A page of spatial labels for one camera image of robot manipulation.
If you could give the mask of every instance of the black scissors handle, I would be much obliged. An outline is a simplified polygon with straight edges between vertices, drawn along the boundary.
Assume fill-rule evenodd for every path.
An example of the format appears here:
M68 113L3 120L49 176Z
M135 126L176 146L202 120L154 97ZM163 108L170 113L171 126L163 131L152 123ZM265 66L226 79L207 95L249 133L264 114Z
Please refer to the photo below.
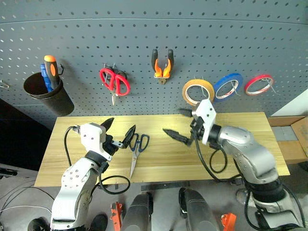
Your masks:
M134 140L134 136L136 136L136 141L135 141L134 145L131 146L131 142ZM135 134L133 135L133 138L131 139L131 142L129 143L129 147L130 147L130 149L131 149L133 152L136 150L136 147L137 147L137 144L138 144L138 139L139 139L139 134L138 134L138 133L135 133Z
M142 142L143 142L143 138L146 137L147 138L147 141L146 141L146 145L144 148L142 148ZM146 135L146 134L142 134L141 137L140 137L140 141L139 141L139 148L138 148L138 151L140 153L142 153L144 151L144 149L146 149L146 147L148 146L149 144L149 141L150 141L150 136Z

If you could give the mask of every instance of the red tape roll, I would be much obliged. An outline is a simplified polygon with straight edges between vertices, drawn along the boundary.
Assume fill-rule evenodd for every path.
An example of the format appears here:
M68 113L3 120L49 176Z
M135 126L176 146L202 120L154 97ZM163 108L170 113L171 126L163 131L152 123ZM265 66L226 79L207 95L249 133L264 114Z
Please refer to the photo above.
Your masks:
M261 79L267 79L268 80L268 85L266 85L264 88L257 90L257 91L249 91L249 87L251 85L253 85L255 82L261 80ZM274 79L271 75L268 74L263 74L263 75L259 75L257 77L254 77L253 79L251 79L244 87L244 91L246 92L247 95L259 95L262 94L264 92L266 92L268 89L271 88L271 86L274 84Z

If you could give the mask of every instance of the yellow tape roll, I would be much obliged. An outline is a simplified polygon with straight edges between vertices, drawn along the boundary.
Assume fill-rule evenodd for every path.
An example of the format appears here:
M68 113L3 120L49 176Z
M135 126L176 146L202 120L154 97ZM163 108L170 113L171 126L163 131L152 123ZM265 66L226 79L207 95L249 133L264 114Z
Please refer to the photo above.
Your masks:
M191 97L188 95L188 88L193 86L199 86L201 88L204 88L207 91L207 94L210 98L210 101L212 102L215 96L214 88L210 82L207 82L203 79L192 79L189 80L187 83L185 83L183 90L182 90L182 96L183 99L189 103L191 106L196 106L200 101L192 100Z

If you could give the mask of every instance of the robotic arm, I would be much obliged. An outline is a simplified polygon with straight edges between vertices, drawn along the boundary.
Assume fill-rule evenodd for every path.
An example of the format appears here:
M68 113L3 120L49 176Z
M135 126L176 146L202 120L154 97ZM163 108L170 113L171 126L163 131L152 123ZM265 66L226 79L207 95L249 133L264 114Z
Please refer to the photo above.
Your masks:
M290 230L299 227L300 220L295 215L290 195L278 179L273 155L255 141L251 132L244 128L216 125L216 112L209 99L202 100L195 111L180 109L180 112L185 116L193 117L190 139L176 131L169 129L164 129L164 131L173 139L188 146L193 140L196 143L202 140L202 144L209 143L210 147L220 147L232 155L244 178L249 195L252 192L257 207L256 217L259 227L254 226L253 228Z
M84 224L98 175L107 170L108 162L118 148L127 148L135 133L134 125L126 133L123 142L113 141L113 137L106 134L113 119L101 125L89 123L73 128L81 135L81 143L88 153L62 176L60 192L52 205L52 230L85 230Z

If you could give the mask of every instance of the wooden tabletop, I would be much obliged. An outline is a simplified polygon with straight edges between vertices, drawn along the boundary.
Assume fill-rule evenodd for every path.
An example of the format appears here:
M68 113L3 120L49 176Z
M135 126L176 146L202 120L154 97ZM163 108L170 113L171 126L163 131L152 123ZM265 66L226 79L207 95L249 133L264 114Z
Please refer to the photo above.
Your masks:
M202 166L196 153L195 144L187 147L167 134L162 128L179 131L180 134L190 136L190 122L192 118L182 115L130 115L114 116L113 125L108 134L116 141L122 141L127 130L136 124L136 132L148 134L150 143L138 158L131 182L154 182L173 180L205 180L211 179ZM58 117L49 140L35 186L60 186L61 176L68 168L64 150L64 132L69 126L94 122L102 123L110 116ZM221 126L243 127L251 131L257 142L268 148L274 155L279 175L289 175L282 153L278 147L274 134L264 113L222 113L217 114L216 124ZM87 153L80 142L80 135L70 131L67 136L67 147L72 163L84 157ZM213 149L201 145L201 151L208 163ZM129 148L120 149L115 153L104 177L122 175L129 178L132 153ZM238 174L232 157L228 155L228 166L223 173L216 174L219 178L229 178ZM222 154L213 159L213 167L221 169ZM106 183L122 183L121 179L111 179Z

